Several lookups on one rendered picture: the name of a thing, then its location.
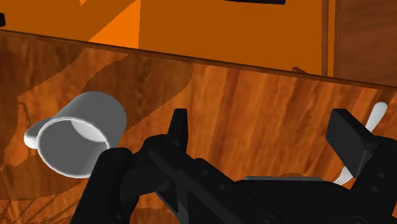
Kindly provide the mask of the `white mug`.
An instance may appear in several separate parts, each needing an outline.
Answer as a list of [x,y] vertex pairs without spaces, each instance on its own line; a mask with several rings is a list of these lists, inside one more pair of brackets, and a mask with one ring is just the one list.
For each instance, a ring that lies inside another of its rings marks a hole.
[[127,126],[124,107],[103,92],[83,92],[54,116],[35,123],[24,144],[53,171],[88,178],[99,155],[117,147]]

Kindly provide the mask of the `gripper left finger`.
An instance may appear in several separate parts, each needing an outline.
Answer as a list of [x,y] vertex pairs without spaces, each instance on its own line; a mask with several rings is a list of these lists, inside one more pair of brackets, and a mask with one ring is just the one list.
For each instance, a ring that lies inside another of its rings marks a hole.
[[155,192],[180,224],[273,224],[264,203],[204,159],[186,153],[188,113],[175,109],[166,134],[147,138],[137,153],[103,151],[71,224],[130,224],[139,197]]

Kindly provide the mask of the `brown wooden door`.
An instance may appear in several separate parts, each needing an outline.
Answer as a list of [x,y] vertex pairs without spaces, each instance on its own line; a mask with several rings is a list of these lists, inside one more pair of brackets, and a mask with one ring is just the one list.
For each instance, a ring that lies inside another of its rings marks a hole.
[[321,0],[321,75],[397,89],[397,0]]

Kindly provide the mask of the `white fork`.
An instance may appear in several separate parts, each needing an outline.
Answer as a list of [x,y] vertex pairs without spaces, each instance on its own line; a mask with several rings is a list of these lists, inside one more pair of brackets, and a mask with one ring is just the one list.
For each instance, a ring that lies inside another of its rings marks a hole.
[[[372,132],[376,126],[379,124],[381,119],[386,113],[388,105],[385,102],[377,102],[368,118],[365,127]],[[344,185],[353,178],[352,174],[349,172],[346,166],[343,166],[338,178],[334,181],[335,184]]]

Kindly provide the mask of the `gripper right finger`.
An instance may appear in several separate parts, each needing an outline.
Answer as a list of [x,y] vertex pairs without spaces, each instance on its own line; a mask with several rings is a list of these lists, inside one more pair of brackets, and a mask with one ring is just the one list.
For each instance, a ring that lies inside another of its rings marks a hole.
[[346,109],[333,109],[326,140],[356,179],[333,224],[397,224],[397,140],[375,136]]

